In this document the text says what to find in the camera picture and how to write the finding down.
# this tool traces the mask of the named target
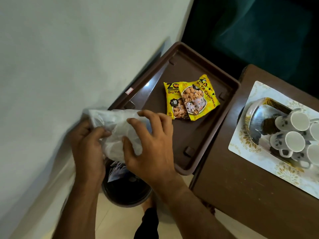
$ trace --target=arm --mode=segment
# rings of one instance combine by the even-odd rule
[[[130,140],[124,137],[127,168],[148,183],[167,204],[184,239],[235,238],[201,204],[175,171],[171,118],[146,110],[138,115],[150,120],[153,131],[150,134],[142,122],[128,119],[141,140],[143,152],[136,156]]]
[[[88,120],[70,132],[69,139],[75,162],[75,181],[53,239],[95,238],[98,194],[105,176],[99,138],[109,136],[104,128],[90,132]]]

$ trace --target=wooden table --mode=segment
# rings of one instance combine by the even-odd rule
[[[317,198],[228,150],[238,116],[256,80],[319,111],[316,98],[248,65],[241,75],[235,103],[191,189],[202,200],[268,239],[319,238]]]

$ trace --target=ceramic mug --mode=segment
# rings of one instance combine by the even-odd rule
[[[309,144],[299,153],[293,153],[291,158],[297,162],[304,161],[309,164],[309,166],[302,166],[308,169],[313,163],[314,165],[319,165],[319,145]]]
[[[294,109],[287,116],[279,116],[275,119],[276,127],[281,131],[305,131],[310,126],[310,120],[301,108]]]
[[[300,132],[300,134],[304,137],[305,140],[319,141],[319,123],[314,123],[317,121],[317,119],[313,119],[311,121],[312,124],[310,125],[310,127],[306,131]]]
[[[277,132],[270,137],[270,145],[279,150],[279,153],[284,158],[290,158],[293,152],[301,152],[306,145],[305,139],[300,133],[295,131],[281,131]],[[288,154],[283,154],[283,150],[287,150]]]

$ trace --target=tiled floor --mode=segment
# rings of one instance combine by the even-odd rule
[[[189,185],[192,180],[191,176],[184,176],[184,181]],[[143,210],[140,206],[134,208],[121,208],[113,205],[107,200],[104,194],[99,194],[95,238],[96,239],[133,239],[136,229],[141,224]],[[158,203],[159,238],[181,239],[181,234],[165,209],[165,206]],[[219,210],[216,210],[216,218],[237,238],[245,239],[265,239],[265,237],[254,232],[248,227],[242,225],[238,221],[230,218]],[[43,237],[43,239],[51,238],[53,230]]]

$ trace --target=white placemat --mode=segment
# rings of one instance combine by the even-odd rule
[[[301,108],[310,119],[319,117],[319,113],[315,110],[290,99],[277,90],[259,81],[256,81],[250,92],[228,149],[319,199],[318,167],[312,165],[314,166],[312,169],[296,169],[255,145],[247,134],[245,129],[245,116],[247,110],[253,102],[264,97],[272,98],[291,109]]]

